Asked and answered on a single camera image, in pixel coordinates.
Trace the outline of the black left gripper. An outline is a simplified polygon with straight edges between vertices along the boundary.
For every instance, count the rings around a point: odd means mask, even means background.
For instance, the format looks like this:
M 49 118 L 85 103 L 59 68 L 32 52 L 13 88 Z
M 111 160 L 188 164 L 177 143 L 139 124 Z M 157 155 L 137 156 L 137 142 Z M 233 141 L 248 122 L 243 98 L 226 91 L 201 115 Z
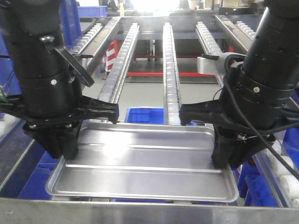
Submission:
M 116 124 L 119 105 L 87 96 L 49 101 L 47 97 L 39 95 L 10 95 L 0 98 L 0 112 L 27 121 L 36 130 L 65 126 L 86 119 L 107 119 Z

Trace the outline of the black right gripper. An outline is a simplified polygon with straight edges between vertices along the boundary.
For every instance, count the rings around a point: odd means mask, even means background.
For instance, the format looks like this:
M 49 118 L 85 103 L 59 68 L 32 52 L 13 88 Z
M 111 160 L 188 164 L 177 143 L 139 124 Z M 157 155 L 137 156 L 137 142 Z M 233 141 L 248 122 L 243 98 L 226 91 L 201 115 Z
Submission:
M 298 111 L 253 104 L 248 107 L 241 105 L 240 108 L 254 128 L 263 136 L 299 126 Z M 230 101 L 226 105 L 218 100 L 182 104 L 179 118 L 180 124 L 183 126 L 191 121 L 198 121 L 213 124 L 217 128 L 231 130 L 234 133 L 255 135 Z

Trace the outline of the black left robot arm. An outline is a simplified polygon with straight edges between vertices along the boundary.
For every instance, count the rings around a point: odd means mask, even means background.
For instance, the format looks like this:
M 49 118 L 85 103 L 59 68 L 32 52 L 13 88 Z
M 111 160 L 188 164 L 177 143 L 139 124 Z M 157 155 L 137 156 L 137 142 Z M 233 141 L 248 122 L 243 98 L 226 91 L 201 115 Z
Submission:
M 0 110 L 26 121 L 36 141 L 76 141 L 82 122 L 106 118 L 116 123 L 117 104 L 82 95 L 94 80 L 65 46 L 59 0 L 3 0 L 0 30 L 13 61 L 21 94 Z

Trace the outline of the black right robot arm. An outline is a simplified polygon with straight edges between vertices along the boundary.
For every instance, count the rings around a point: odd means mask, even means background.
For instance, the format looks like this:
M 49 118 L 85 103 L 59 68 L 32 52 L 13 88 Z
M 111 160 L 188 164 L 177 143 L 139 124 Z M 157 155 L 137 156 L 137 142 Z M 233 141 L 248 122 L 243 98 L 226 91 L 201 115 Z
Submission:
M 218 100 L 183 104 L 181 125 L 213 124 L 234 133 L 266 136 L 298 124 L 284 106 L 299 81 L 299 3 L 267 0 L 247 55 L 224 76 Z

